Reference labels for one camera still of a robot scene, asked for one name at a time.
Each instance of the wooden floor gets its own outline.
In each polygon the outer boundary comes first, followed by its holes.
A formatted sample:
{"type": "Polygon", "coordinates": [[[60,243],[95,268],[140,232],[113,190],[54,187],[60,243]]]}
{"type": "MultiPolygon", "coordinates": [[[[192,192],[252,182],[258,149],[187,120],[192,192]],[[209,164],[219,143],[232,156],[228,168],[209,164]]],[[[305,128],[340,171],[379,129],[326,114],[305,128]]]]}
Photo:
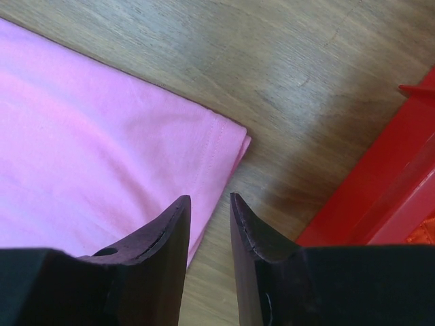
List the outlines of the wooden floor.
{"type": "Polygon", "coordinates": [[[0,16],[245,125],[180,325],[238,325],[228,193],[295,238],[435,63],[433,0],[0,0],[0,16]]]}

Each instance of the red plastic object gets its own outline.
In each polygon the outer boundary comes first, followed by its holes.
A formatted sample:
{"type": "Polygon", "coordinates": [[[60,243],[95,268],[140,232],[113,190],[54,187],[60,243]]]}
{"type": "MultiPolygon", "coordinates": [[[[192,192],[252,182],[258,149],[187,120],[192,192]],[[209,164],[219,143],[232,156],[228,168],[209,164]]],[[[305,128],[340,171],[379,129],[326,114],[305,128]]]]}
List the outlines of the red plastic object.
{"type": "Polygon", "coordinates": [[[435,212],[435,69],[296,241],[299,245],[404,243],[435,212]]]}

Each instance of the pink t-shirt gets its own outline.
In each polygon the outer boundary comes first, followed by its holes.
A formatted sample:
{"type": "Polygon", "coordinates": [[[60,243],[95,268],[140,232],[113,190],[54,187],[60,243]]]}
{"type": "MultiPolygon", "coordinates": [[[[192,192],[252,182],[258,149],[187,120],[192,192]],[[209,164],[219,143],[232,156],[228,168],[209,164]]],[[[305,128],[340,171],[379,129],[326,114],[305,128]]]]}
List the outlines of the pink t-shirt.
{"type": "Polygon", "coordinates": [[[250,138],[0,19],[0,247],[92,255],[192,197],[189,262],[250,138]]]}

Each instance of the pink fabric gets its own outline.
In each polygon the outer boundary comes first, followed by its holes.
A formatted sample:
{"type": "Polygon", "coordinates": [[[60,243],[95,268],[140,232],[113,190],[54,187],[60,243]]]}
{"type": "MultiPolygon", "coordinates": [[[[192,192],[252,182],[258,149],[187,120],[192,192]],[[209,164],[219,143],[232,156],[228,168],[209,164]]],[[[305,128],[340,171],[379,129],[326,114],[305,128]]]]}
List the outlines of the pink fabric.
{"type": "Polygon", "coordinates": [[[0,247],[92,255],[192,197],[189,262],[250,138],[0,20],[0,247]]]}

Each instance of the black object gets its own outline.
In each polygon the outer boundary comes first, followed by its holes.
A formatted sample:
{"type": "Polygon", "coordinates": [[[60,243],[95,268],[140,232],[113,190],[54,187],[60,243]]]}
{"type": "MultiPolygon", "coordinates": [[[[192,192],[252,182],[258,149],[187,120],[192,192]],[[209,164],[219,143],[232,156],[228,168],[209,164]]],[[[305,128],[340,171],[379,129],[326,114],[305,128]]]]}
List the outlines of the black object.
{"type": "Polygon", "coordinates": [[[0,250],[0,325],[178,324],[190,197],[92,257],[0,250]]]}
{"type": "Polygon", "coordinates": [[[301,248],[230,200],[241,326],[435,325],[435,247],[301,248]]]}

